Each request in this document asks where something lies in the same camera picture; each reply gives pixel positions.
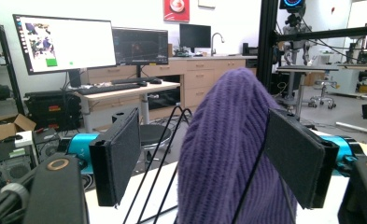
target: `red sign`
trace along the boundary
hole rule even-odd
[[[163,0],[165,21],[190,21],[190,0]]]

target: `keyboard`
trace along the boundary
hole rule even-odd
[[[140,88],[140,86],[136,84],[124,84],[124,85],[117,85],[117,86],[107,86],[107,87],[93,87],[90,89],[78,89],[77,92],[81,95],[91,95],[109,91],[126,91],[130,89]]]
[[[125,79],[115,79],[111,80],[113,85],[115,84],[125,84],[125,83],[137,83],[137,82],[150,82],[154,79],[158,79],[157,77],[133,77],[133,78],[125,78]]]

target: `countertop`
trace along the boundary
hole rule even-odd
[[[222,59],[257,59],[257,56],[243,56],[241,54],[236,54],[233,56],[225,55],[216,55],[216,56],[203,56],[203,57],[171,57],[169,61],[179,61],[179,60],[222,60]]]

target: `faucet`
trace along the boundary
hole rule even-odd
[[[215,37],[215,35],[220,35],[220,37],[221,37],[221,43],[224,43],[224,38],[223,38],[223,36],[220,33],[214,33],[212,35],[212,42],[211,42],[211,46],[210,46],[210,56],[212,56],[212,57],[213,57],[214,54],[216,54],[216,50],[213,49],[213,38]]]

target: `purple knit beanie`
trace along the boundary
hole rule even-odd
[[[181,148],[179,224],[232,223],[261,150],[269,108],[279,106],[246,68],[228,71],[206,95]],[[297,202],[288,194],[295,212]],[[265,155],[237,223],[291,223],[279,175]]]

